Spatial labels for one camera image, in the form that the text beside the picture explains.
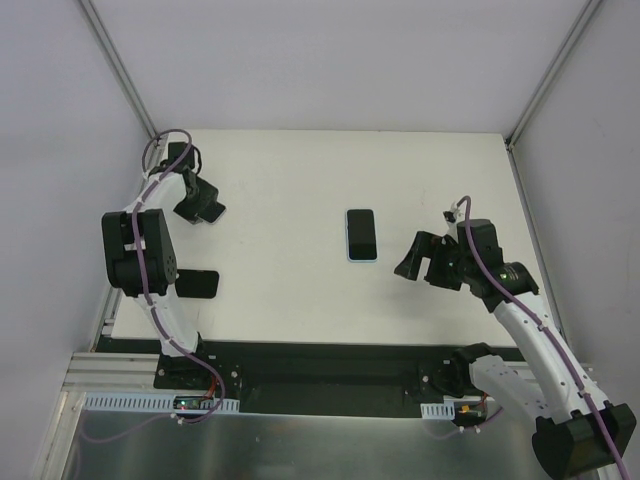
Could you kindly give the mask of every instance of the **black smartphone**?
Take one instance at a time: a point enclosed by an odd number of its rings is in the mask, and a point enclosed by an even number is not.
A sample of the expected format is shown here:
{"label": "black smartphone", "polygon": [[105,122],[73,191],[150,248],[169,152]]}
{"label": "black smartphone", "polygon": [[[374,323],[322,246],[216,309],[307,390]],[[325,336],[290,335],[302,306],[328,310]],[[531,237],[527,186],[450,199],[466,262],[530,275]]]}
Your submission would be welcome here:
{"label": "black smartphone", "polygon": [[214,298],[220,274],[214,270],[178,269],[176,293],[181,298]]}
{"label": "black smartphone", "polygon": [[378,258],[373,210],[347,210],[347,245],[352,262],[374,262]]}

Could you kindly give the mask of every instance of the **white wall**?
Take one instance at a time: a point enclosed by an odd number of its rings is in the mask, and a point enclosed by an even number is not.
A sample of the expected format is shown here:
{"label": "white wall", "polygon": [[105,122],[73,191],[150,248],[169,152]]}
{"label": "white wall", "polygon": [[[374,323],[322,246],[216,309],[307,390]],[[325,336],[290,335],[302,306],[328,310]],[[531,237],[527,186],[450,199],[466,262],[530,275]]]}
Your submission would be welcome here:
{"label": "white wall", "polygon": [[159,127],[500,132],[585,0],[95,0]]}
{"label": "white wall", "polygon": [[[640,3],[605,5],[516,148],[561,317],[640,418]],[[640,432],[625,458],[640,475]]]}
{"label": "white wall", "polygon": [[100,217],[145,137],[75,2],[0,16],[0,477],[28,478],[106,284]]}

